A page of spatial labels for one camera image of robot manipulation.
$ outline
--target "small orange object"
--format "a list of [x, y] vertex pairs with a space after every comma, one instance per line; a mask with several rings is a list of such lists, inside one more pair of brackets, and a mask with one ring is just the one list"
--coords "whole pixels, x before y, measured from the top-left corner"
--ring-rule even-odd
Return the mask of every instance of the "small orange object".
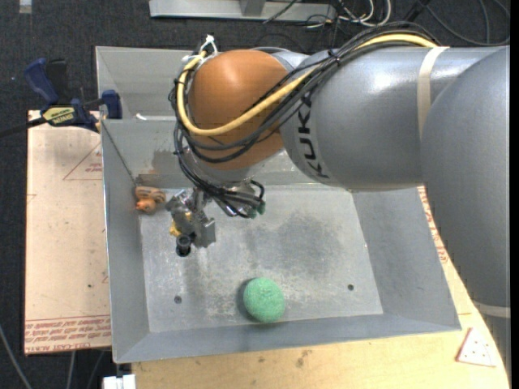
[[135, 196], [139, 199], [135, 209], [146, 213], [154, 212], [157, 203], [165, 202], [165, 193], [156, 187], [137, 186]]
[[157, 204], [155, 203], [155, 200], [153, 199], [141, 199], [137, 204], [135, 205], [135, 209], [138, 211], [151, 213], [155, 210], [157, 207]]

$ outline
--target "green foam ball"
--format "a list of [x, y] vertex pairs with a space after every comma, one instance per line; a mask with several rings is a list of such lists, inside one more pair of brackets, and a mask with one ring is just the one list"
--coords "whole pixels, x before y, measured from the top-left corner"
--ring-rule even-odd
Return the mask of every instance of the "green foam ball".
[[272, 323], [285, 313], [285, 298], [269, 278], [254, 278], [245, 287], [243, 302], [248, 313], [262, 323]]

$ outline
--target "cardboard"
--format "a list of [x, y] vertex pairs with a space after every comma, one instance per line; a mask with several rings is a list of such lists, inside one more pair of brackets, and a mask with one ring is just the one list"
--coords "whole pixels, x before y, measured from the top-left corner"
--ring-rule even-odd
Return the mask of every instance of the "cardboard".
[[24, 352], [111, 345], [101, 137], [28, 131]]

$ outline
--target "cable bundle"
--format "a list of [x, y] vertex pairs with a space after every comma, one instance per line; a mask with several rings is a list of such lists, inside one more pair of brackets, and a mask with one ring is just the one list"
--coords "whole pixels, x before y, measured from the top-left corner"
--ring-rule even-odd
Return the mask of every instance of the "cable bundle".
[[[188, 116], [189, 106], [187, 104], [187, 88], [193, 77], [196, 67], [208, 56], [208, 51], [201, 49], [198, 54], [192, 57], [191, 61], [183, 68], [180, 76], [175, 81], [175, 86], [169, 94], [169, 100], [174, 108], [177, 123], [174, 129], [175, 154], [178, 157], [180, 168], [191, 182], [202, 189], [209, 197], [214, 198], [217, 203], [230, 216], [247, 215], [241, 213], [232, 203], [243, 203], [254, 209], [264, 206], [264, 188], [258, 182], [251, 183], [258, 186], [261, 190], [259, 196], [253, 194], [238, 193], [223, 186], [216, 186], [205, 181], [201, 176], [189, 167], [186, 161], [186, 147], [202, 161], [208, 163], [225, 163], [231, 161], [257, 143], [265, 142], [272, 136], [285, 122], [298, 112], [297, 106], [300, 102], [311, 102], [314, 91], [319, 88], [328, 77], [340, 66], [359, 58], [366, 53], [390, 46], [421, 46], [435, 47], [434, 38], [423, 28], [408, 22], [395, 22], [377, 28], [370, 28], [359, 33], [342, 47], [328, 51], [328, 56], [324, 59], [305, 64], [295, 68], [287, 76], [281, 79], [269, 91], [263, 94], [244, 114], [226, 123], [223, 126], [212, 129], [202, 129], [197, 127]], [[267, 108], [275, 107], [264, 118], [260, 126], [250, 134], [233, 141], [232, 143], [206, 144], [195, 139], [195, 136], [213, 137], [225, 134], [240, 127], [251, 118], [265, 111]], [[212, 158], [204, 155], [200, 149], [208, 151], [229, 151], [227, 156]]]

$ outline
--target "floor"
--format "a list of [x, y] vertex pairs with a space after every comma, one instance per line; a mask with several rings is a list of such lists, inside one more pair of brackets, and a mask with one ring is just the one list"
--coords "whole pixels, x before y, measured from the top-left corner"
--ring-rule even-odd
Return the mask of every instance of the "floor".
[[[314, 53], [337, 47], [362, 30], [353, 24], [345, 24], [342, 30], [333, 26], [323, 30], [275, 21], [263, 24], [150, 19], [148, 1], [32, 0], [32, 13], [20, 14], [19, 0], [0, 0], [0, 130], [23, 125], [25, 112], [43, 105], [43, 100], [32, 93], [23, 77], [26, 65], [36, 58], [66, 59], [71, 88], [78, 88], [78, 94], [91, 100], [97, 96], [94, 62], [97, 45], [193, 49], [200, 37], [210, 32], [217, 38], [220, 50], [275, 45]], [[392, 19], [397, 20], [405, 17], [416, 0], [391, 1]], [[499, 4], [483, 1], [489, 19], [490, 42], [505, 41], [510, 32], [509, 17]], [[497, 1], [509, 9], [511, 0]], [[362, 1], [350, 0], [349, 4], [359, 7]], [[432, 0], [431, 7], [454, 32], [470, 40], [453, 35], [431, 13], [424, 11], [416, 19], [417, 23], [428, 28], [442, 44], [474, 46], [475, 41], [485, 40], [485, 12], [478, 0]], [[32, 387], [63, 388], [71, 365], [69, 353], [35, 357], [25, 357], [22, 353], [26, 148], [24, 132], [0, 139], [0, 325]], [[118, 372], [108, 352], [95, 350], [77, 352], [72, 366], [70, 387], [73, 389], [86, 388], [91, 376], [91, 387], [96, 387], [103, 375]], [[1, 344], [0, 387], [25, 387]]]

